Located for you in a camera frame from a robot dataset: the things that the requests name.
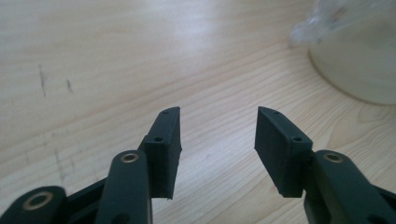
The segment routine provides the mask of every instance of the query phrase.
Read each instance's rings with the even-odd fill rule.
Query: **plastic bag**
[[[396,0],[318,0],[306,21],[291,31],[292,45],[319,42],[326,35],[378,13],[396,21]]]

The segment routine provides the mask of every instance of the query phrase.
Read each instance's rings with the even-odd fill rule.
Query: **wood grain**
[[[1,1],[0,212],[39,186],[103,178],[174,105],[183,151],[155,223],[306,223],[253,149],[259,105],[396,191],[396,106],[343,94],[288,45],[313,3]]]

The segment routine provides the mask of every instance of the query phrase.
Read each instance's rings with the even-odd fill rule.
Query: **screw hole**
[[[376,216],[376,215],[368,216],[367,220],[369,220],[369,222],[373,223],[373,224],[387,224],[388,223],[384,218]]]
[[[49,191],[41,191],[37,194],[32,195],[23,203],[24,210],[36,210],[47,203],[49,203],[53,198],[53,194]]]
[[[121,213],[111,220],[111,224],[127,224],[129,223],[129,215]]]
[[[128,153],[121,157],[122,162],[134,162],[137,161],[137,159],[139,159],[139,156],[134,153]]]
[[[332,153],[326,153],[323,157],[328,161],[337,162],[337,163],[343,162],[343,159],[341,157]]]

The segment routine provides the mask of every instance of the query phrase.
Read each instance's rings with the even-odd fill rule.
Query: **black plastic part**
[[[147,167],[143,151],[125,151],[113,159],[96,224],[151,223]]]
[[[85,189],[70,195],[68,199],[68,223],[93,223],[106,180],[102,179]]]
[[[148,157],[150,197],[172,199],[181,153],[179,107],[159,114],[138,150]]]
[[[17,199],[1,216],[1,224],[65,223],[64,189],[50,186],[31,190]]]
[[[396,213],[396,194],[377,186],[375,186],[375,189]]]
[[[392,208],[348,157],[321,150],[312,165],[331,223],[395,223]]]
[[[309,224],[329,224],[331,221],[329,210],[324,201],[305,197],[304,210]]]
[[[311,148],[311,139],[288,118],[259,107],[255,149],[283,197],[302,196],[303,167],[312,157]]]

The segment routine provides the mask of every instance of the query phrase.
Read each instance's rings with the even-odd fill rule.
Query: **wooden table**
[[[259,105],[396,191],[396,106],[343,94],[288,45],[313,3],[2,1],[0,212],[30,189],[105,177],[175,105],[183,151],[155,223],[306,223],[253,149]]]

